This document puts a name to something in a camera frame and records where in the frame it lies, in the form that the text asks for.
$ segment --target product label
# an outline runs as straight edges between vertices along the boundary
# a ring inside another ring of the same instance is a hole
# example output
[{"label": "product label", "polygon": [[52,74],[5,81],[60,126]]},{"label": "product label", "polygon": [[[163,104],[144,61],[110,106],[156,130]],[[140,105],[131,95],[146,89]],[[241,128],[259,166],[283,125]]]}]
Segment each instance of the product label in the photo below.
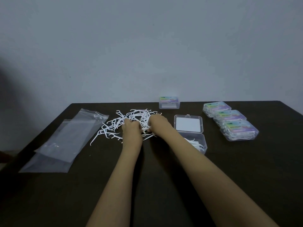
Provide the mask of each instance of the product label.
[{"label": "product label", "polygon": [[214,103],[207,103],[206,106],[214,111],[222,111],[222,110],[230,110],[231,107],[228,106],[226,103],[220,101],[220,102],[214,102]]},{"label": "product label", "polygon": [[176,96],[162,96],[160,97],[161,103],[178,103],[178,97]]},{"label": "product label", "polygon": [[237,120],[226,122],[225,125],[230,129],[232,132],[258,132],[258,130],[248,121],[246,120]]},{"label": "product label", "polygon": [[215,114],[215,117],[223,120],[246,119],[245,116],[242,115],[238,110],[219,111],[217,114]]}]

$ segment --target dark wooden table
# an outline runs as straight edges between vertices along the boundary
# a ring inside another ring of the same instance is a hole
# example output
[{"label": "dark wooden table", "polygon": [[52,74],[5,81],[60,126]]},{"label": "dark wooden table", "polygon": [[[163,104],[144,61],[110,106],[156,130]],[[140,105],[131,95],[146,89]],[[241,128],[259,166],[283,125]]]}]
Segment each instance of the dark wooden table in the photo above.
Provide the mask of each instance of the dark wooden table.
[{"label": "dark wooden table", "polygon": [[[81,109],[116,118],[116,110],[151,109],[173,124],[174,115],[202,116],[206,156],[280,226],[302,226],[303,116],[279,101],[227,102],[260,133],[229,142],[202,112],[205,102],[182,102],[178,110],[158,103],[73,103],[0,172],[0,226],[85,227],[118,160],[122,145],[98,136],[76,157],[68,173],[17,173],[64,119]],[[133,226],[214,226],[167,144],[143,142],[133,186]]]}]

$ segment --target white wall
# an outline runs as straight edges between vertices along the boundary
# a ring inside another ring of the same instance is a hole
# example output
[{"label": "white wall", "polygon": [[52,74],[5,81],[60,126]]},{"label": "white wall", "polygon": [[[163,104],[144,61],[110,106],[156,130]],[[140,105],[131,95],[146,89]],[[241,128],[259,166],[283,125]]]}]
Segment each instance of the white wall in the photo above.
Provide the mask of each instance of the white wall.
[{"label": "white wall", "polygon": [[302,3],[0,0],[0,149],[22,149],[70,103],[178,95],[303,113]]}]

